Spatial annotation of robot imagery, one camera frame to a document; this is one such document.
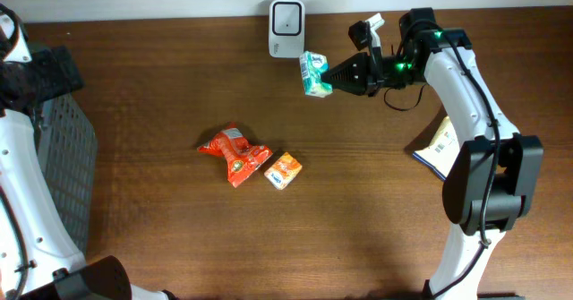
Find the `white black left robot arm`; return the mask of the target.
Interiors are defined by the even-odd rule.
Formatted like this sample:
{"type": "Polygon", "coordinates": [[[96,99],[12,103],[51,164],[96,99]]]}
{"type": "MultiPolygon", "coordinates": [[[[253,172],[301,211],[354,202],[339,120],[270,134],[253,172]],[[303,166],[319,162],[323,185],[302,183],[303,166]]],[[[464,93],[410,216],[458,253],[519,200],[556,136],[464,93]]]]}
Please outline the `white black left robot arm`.
{"type": "Polygon", "coordinates": [[[172,299],[132,284],[114,256],[88,264],[41,171],[37,106],[83,88],[66,47],[30,49],[20,17],[1,8],[1,280],[6,299],[172,299]]]}

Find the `red snack bag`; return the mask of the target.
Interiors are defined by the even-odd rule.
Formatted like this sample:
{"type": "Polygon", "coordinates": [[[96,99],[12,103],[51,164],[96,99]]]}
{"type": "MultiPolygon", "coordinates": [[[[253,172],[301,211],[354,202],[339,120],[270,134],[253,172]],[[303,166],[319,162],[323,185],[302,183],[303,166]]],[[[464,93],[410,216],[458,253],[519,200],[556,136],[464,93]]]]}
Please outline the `red snack bag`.
{"type": "Polygon", "coordinates": [[[266,145],[252,145],[236,127],[228,124],[209,141],[197,148],[199,153],[224,158],[227,162],[227,180],[238,187],[273,154],[266,145]]]}

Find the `teal tissue pack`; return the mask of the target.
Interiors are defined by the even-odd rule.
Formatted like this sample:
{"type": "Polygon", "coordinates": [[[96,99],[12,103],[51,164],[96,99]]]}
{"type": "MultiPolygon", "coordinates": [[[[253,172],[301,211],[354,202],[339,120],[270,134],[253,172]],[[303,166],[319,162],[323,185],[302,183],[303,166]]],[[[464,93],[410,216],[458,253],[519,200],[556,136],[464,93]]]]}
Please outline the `teal tissue pack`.
{"type": "Polygon", "coordinates": [[[325,98],[333,92],[332,86],[321,80],[321,76],[329,70],[326,56],[305,51],[299,56],[299,64],[305,95],[325,98]]]}

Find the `orange tissue pack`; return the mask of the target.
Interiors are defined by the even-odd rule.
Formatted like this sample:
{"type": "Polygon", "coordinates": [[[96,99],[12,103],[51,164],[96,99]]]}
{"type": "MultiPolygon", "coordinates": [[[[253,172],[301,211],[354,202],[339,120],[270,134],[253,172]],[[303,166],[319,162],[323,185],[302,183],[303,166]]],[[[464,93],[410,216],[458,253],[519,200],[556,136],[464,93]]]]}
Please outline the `orange tissue pack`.
{"type": "Polygon", "coordinates": [[[302,164],[291,154],[285,152],[264,172],[264,176],[276,189],[283,190],[302,169],[302,164]]]}

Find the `cream snack bag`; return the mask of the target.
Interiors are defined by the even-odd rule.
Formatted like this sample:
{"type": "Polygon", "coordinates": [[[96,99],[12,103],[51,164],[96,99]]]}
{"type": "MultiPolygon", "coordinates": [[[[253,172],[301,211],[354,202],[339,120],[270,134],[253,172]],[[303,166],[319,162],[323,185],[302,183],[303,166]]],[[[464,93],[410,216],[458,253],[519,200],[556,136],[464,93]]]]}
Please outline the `cream snack bag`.
{"type": "Polygon", "coordinates": [[[459,151],[460,146],[456,131],[450,118],[446,116],[432,137],[429,146],[416,150],[413,157],[444,181],[452,169],[459,151]]]}

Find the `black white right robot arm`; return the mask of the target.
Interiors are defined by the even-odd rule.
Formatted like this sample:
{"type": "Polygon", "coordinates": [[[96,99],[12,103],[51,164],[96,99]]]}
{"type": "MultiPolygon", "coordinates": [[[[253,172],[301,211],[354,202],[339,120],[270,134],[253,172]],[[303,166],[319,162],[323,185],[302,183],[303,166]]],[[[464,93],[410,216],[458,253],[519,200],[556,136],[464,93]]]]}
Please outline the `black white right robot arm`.
{"type": "Polygon", "coordinates": [[[376,96],[415,83],[431,86],[458,138],[459,152],[442,186],[450,222],[438,269],[422,299],[476,299],[497,244],[531,208],[543,160],[535,135],[523,135],[499,108],[481,76],[473,45],[462,29],[442,28],[431,7],[398,21],[400,43],[385,56],[379,14],[348,29],[357,54],[321,78],[337,90],[376,96]]]}

